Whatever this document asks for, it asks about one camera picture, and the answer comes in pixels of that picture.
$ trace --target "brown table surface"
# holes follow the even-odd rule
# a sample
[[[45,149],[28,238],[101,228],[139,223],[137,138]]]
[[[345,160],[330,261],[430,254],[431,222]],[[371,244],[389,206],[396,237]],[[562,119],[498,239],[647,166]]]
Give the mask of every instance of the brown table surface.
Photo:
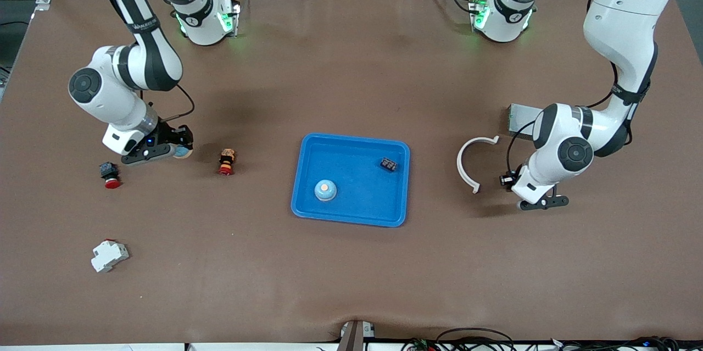
[[[587,105],[612,83],[582,34],[586,0],[539,0],[518,41],[472,34],[451,0],[242,0],[241,36],[183,38],[150,0],[197,103],[188,160],[122,168],[105,124],[67,93],[102,45],[131,36],[106,0],[38,12],[0,113],[0,343],[326,341],[484,326],[517,339],[703,337],[703,70],[676,7],[634,142],[560,187],[572,203],[519,213],[505,171],[512,102]],[[146,93],[163,116],[178,91]],[[297,218],[291,190],[311,132],[391,138],[412,151],[397,229]],[[455,155],[476,136],[459,178]],[[237,173],[215,173],[219,151]],[[534,148],[517,141],[517,165]],[[131,258],[108,274],[91,249]]]

